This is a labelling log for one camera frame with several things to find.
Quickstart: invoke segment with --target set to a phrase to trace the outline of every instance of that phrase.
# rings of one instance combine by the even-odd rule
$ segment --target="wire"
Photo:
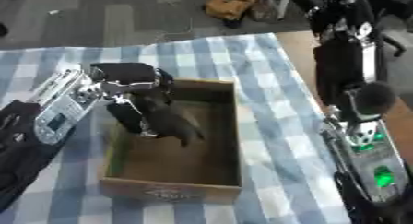
[[[165,4],[168,4],[170,6],[172,6],[175,9],[178,9],[179,7],[174,4],[173,2],[165,2]],[[194,19],[191,15],[188,14],[188,25],[187,25],[187,29],[182,31],[182,32],[166,32],[163,31],[163,33],[161,33],[160,35],[158,35],[157,37],[154,38],[153,42],[154,43],[159,43],[162,41],[159,41],[161,39],[165,40],[165,37],[169,36],[169,35],[184,35],[184,34],[190,34],[193,32],[194,30]]]

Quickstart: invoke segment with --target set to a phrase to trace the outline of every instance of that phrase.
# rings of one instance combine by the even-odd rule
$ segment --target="open cardboard box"
[[[242,186],[233,84],[177,79],[171,96],[206,139],[181,147],[176,138],[144,139],[117,124],[101,191],[143,200],[232,202]]]

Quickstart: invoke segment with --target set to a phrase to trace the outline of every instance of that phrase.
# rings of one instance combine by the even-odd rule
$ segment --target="floor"
[[[119,46],[179,41],[214,35],[308,29],[290,6],[275,24],[246,18],[227,29],[207,16],[207,0],[0,0],[0,21],[11,29],[0,49],[51,46]]]

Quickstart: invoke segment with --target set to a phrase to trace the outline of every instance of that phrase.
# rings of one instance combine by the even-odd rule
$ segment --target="blue and white tablecloth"
[[[176,77],[236,83],[243,189],[234,205],[145,204],[100,194],[97,172],[114,120],[96,108],[1,224],[349,223],[317,128],[322,113],[273,34],[120,48],[0,52],[0,104],[24,100],[56,68],[143,62]]]

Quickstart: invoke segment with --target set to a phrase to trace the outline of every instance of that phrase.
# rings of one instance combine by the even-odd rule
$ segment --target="green led light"
[[[384,140],[384,134],[380,132],[374,134],[374,140]]]
[[[353,147],[354,152],[369,151],[374,149],[374,144],[367,144],[364,146]]]
[[[379,187],[387,187],[390,184],[395,183],[393,173],[385,166],[378,167],[374,171],[374,178],[376,180],[377,186]]]

